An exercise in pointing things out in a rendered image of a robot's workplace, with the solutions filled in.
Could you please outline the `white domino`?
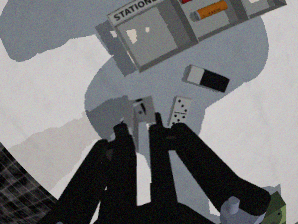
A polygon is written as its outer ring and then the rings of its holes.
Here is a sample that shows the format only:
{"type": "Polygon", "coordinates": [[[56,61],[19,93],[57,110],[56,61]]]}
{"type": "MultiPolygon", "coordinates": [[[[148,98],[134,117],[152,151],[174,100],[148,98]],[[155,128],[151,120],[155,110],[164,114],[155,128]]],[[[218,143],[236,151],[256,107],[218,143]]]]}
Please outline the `white domino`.
{"type": "Polygon", "coordinates": [[[169,126],[180,122],[186,123],[191,103],[191,98],[176,96],[169,120],[169,126]]]}

